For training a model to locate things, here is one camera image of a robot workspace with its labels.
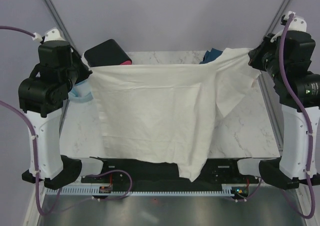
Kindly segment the black pink drawer box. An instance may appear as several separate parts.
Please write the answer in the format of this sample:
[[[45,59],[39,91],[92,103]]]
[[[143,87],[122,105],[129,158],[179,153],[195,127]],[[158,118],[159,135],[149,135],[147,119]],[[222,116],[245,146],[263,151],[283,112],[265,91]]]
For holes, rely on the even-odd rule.
[[[132,64],[131,58],[114,39],[88,49],[84,52],[83,57],[90,67]]]

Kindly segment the white t shirt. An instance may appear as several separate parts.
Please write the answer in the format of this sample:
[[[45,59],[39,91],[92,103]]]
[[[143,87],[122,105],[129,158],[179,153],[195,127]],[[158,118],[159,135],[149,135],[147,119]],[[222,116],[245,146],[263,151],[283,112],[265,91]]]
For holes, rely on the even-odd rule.
[[[248,48],[226,48],[206,64],[95,67],[89,77],[110,157],[175,163],[194,181],[208,158],[216,123],[259,76]]]

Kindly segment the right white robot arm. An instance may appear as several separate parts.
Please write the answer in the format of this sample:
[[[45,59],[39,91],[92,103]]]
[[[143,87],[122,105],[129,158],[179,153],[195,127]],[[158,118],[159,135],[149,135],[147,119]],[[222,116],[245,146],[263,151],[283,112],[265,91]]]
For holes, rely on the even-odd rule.
[[[242,182],[247,175],[256,176],[277,188],[288,190],[307,184],[310,177],[313,186],[319,185],[320,175],[311,159],[307,170],[309,152],[308,124],[283,82],[280,63],[279,36],[269,33],[262,43],[249,52],[249,66],[267,72],[273,80],[275,92],[283,113],[284,134],[281,157],[275,159],[240,159],[229,170],[233,182]],[[316,133],[320,120],[320,76],[309,71],[311,56],[316,46],[311,35],[306,32],[288,31],[284,40],[284,71],[293,92],[304,106],[312,130]]]

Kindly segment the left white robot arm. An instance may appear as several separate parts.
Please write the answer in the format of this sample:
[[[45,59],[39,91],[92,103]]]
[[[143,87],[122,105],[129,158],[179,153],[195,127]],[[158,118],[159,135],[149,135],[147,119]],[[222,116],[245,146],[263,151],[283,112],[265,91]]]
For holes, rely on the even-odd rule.
[[[67,41],[47,41],[38,47],[39,63],[18,88],[19,106],[32,124],[38,167],[22,174],[24,181],[34,183],[36,177],[46,188],[57,190],[79,176],[82,163],[60,153],[60,118],[64,101],[72,88],[89,78],[91,70]]]

